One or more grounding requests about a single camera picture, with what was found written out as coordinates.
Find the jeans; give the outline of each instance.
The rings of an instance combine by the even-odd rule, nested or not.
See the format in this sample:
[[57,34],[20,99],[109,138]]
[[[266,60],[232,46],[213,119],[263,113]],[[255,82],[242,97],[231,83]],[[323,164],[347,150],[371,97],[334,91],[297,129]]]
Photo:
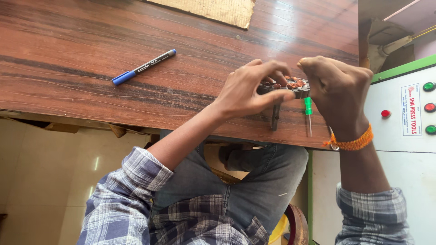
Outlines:
[[[171,131],[161,130],[161,138]],[[249,172],[237,184],[228,185],[211,172],[203,157],[203,144],[174,170],[172,179],[153,199],[152,216],[182,200],[211,194],[224,196],[225,215],[246,229],[256,216],[270,235],[301,181],[309,154],[301,146],[268,144],[255,150],[234,150],[227,168]]]

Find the wrist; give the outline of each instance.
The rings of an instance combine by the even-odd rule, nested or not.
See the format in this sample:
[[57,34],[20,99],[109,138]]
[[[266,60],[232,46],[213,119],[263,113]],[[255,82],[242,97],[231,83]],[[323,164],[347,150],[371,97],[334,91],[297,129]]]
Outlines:
[[222,107],[215,103],[211,103],[210,105],[206,106],[203,109],[202,113],[207,114],[209,118],[214,120],[216,123],[219,123],[220,125],[232,118],[222,109]]
[[355,123],[333,128],[333,133],[338,142],[349,142],[362,136],[369,127],[369,121],[365,115]]

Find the wooden table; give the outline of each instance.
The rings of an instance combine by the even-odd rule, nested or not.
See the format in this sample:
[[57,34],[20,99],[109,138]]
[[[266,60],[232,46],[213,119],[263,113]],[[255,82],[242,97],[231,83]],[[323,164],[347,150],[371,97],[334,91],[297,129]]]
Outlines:
[[[115,86],[111,79],[177,54]],[[175,129],[218,96],[228,74],[260,58],[323,55],[358,65],[355,0],[257,0],[248,31],[137,0],[0,1],[0,109]],[[303,100],[226,122],[214,134],[320,148],[329,139]]]

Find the shirt sleeve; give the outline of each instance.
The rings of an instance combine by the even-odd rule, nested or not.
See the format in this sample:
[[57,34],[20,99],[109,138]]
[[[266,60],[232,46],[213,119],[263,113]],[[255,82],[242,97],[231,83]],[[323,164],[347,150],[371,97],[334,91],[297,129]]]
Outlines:
[[336,245],[414,244],[406,222],[406,200],[400,188],[359,194],[342,189],[339,183],[336,202],[344,216]]
[[147,150],[134,147],[120,169],[97,183],[77,244],[149,244],[150,199],[172,175]]

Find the marker cap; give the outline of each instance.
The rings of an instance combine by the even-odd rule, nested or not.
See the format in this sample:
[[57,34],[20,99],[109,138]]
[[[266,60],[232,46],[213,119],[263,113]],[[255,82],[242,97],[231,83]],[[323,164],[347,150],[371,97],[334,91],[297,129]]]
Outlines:
[[119,75],[118,77],[113,78],[112,82],[115,85],[120,85],[123,82],[127,81],[128,79],[130,79],[130,78],[132,78],[134,76],[136,76],[136,73],[134,71],[126,71],[123,74]]

